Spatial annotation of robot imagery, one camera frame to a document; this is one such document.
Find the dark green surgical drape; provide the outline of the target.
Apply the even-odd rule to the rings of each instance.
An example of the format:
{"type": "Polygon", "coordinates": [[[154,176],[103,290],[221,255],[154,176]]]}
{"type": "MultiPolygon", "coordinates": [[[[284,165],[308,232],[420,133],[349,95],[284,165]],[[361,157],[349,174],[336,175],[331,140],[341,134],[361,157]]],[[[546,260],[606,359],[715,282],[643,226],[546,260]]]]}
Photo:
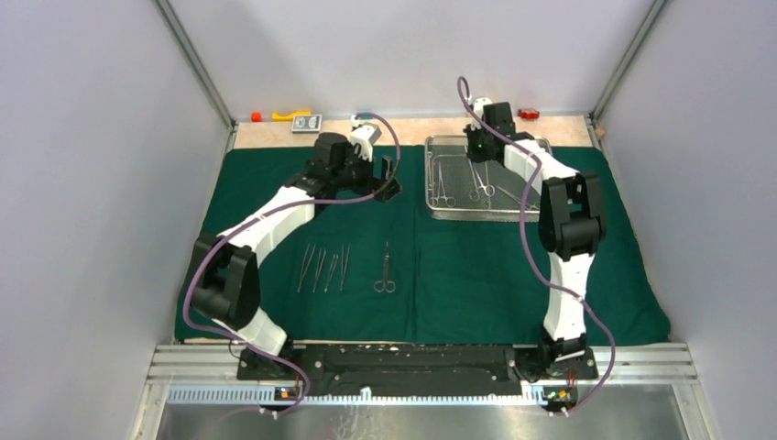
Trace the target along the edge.
{"type": "MultiPolygon", "coordinates": [[[[312,155],[312,148],[241,149],[225,157],[202,232],[218,234],[252,215],[312,155]]],[[[607,236],[586,300],[620,346],[669,340],[670,320],[651,289],[640,247],[605,156],[593,148],[553,155],[603,182],[607,236]]],[[[294,340],[432,344],[536,344],[549,291],[533,274],[516,223],[432,219],[425,202],[424,150],[403,147],[401,193],[387,203],[328,206],[295,230],[260,269],[261,307],[294,340]],[[393,293],[377,293],[385,243],[393,293]],[[315,245],[301,291],[305,248],[315,245]],[[323,291],[330,261],[351,245],[345,290],[340,268],[323,291]],[[312,292],[317,254],[327,250],[312,292]]]]}

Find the steel tweezers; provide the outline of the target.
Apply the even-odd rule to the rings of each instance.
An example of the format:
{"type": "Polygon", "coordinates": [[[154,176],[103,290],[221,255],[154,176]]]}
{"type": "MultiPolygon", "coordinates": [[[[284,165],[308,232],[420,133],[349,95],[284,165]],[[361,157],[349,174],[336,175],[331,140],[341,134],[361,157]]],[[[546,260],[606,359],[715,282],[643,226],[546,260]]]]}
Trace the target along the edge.
{"type": "Polygon", "coordinates": [[[307,276],[309,267],[312,264],[312,258],[314,256],[315,250],[316,250],[316,246],[315,245],[311,245],[311,244],[309,244],[305,248],[305,252],[304,252],[304,255],[303,255],[303,258],[302,258],[302,262],[301,262],[300,277],[299,277],[299,280],[298,280],[298,286],[297,286],[296,292],[300,292],[301,291],[301,288],[302,288],[302,285],[303,285],[303,283],[305,281],[305,278],[307,276]]]}
{"type": "Polygon", "coordinates": [[[332,257],[329,269],[327,271],[327,277],[326,277],[326,280],[325,280],[325,284],[323,286],[323,291],[324,292],[328,292],[329,289],[330,289],[330,285],[332,283],[332,279],[334,277],[334,273],[335,273],[336,268],[337,268],[338,260],[339,260],[339,255],[338,254],[334,254],[333,257],[332,257]]]}
{"type": "Polygon", "coordinates": [[[320,279],[322,277],[323,273],[323,266],[326,261],[326,254],[327,250],[325,248],[321,248],[319,250],[319,253],[317,255],[317,260],[315,264],[315,270],[313,274],[313,284],[312,284],[312,292],[316,292],[318,289],[318,285],[320,283],[320,279]]]}
{"type": "Polygon", "coordinates": [[[345,280],[348,270],[348,263],[349,263],[349,257],[350,257],[350,250],[351,245],[343,245],[341,248],[341,255],[340,255],[340,284],[339,284],[339,291],[343,292],[345,290],[345,280]]]}

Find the surgical forceps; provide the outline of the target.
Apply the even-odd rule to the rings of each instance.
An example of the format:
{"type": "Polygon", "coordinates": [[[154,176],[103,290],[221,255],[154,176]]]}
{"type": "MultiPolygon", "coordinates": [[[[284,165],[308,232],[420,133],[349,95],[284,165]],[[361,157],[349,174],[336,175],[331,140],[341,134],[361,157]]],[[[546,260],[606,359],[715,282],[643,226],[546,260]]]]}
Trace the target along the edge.
{"type": "Polygon", "coordinates": [[[453,208],[456,206],[456,199],[453,196],[448,195],[445,189],[443,167],[441,163],[437,164],[435,193],[430,199],[430,204],[433,208],[453,208]]]}

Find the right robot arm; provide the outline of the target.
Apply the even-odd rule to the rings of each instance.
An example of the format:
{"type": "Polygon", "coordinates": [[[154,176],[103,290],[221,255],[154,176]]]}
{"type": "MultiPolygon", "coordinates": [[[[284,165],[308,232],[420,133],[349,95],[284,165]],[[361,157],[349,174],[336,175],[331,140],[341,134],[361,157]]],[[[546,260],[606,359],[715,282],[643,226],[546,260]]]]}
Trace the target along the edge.
{"type": "Polygon", "coordinates": [[[495,161],[540,196],[539,239],[551,263],[550,298],[537,364],[561,378],[587,348],[584,306],[588,274],[607,234],[603,185],[594,172],[575,170],[517,132],[509,103],[477,98],[467,104],[467,156],[495,161]]]}

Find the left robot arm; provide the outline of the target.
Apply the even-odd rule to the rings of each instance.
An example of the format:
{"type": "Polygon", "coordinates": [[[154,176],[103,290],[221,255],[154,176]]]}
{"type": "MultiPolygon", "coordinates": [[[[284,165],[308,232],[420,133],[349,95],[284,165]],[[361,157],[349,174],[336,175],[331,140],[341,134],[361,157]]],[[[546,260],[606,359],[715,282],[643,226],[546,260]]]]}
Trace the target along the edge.
{"type": "Polygon", "coordinates": [[[211,332],[235,337],[261,351],[259,367],[272,379],[290,374],[294,356],[283,347],[287,333],[261,306],[259,268],[292,232],[311,222],[337,194],[355,194],[354,203],[387,201],[401,189],[396,161],[383,159],[374,173],[373,148],[379,126],[362,124],[348,135],[325,132],[302,170],[288,179],[261,208],[218,235],[195,241],[184,298],[185,313],[211,320],[211,332]]]}

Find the metal mesh instrument tray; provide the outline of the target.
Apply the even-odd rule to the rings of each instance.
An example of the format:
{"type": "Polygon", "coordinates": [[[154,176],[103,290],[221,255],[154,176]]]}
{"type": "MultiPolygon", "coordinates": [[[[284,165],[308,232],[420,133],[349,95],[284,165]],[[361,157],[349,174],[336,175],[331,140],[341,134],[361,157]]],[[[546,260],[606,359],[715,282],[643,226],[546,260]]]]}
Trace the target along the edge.
{"type": "Polygon", "coordinates": [[[468,193],[473,188],[473,180],[468,167],[470,159],[466,156],[466,137],[453,135],[428,137],[424,144],[424,152],[426,154],[425,202],[431,217],[452,221],[518,222],[520,220],[522,212],[520,205],[499,192],[496,186],[501,186],[521,197],[525,181],[495,161],[475,163],[483,179],[496,189],[491,202],[488,203],[486,200],[473,202],[469,199],[468,193]],[[456,206],[453,208],[433,208],[430,204],[430,199],[435,193],[438,163],[443,167],[447,194],[456,199],[456,206]]]}

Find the surgical scissors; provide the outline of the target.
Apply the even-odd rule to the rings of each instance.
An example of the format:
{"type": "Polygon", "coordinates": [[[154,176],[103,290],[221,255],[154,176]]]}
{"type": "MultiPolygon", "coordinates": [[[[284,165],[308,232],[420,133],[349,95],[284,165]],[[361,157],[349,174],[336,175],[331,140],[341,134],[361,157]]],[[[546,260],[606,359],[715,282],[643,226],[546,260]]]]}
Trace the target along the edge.
{"type": "Polygon", "coordinates": [[[377,293],[392,293],[397,289],[397,284],[390,278],[390,246],[389,242],[385,243],[381,276],[374,282],[374,290],[377,293]]]}

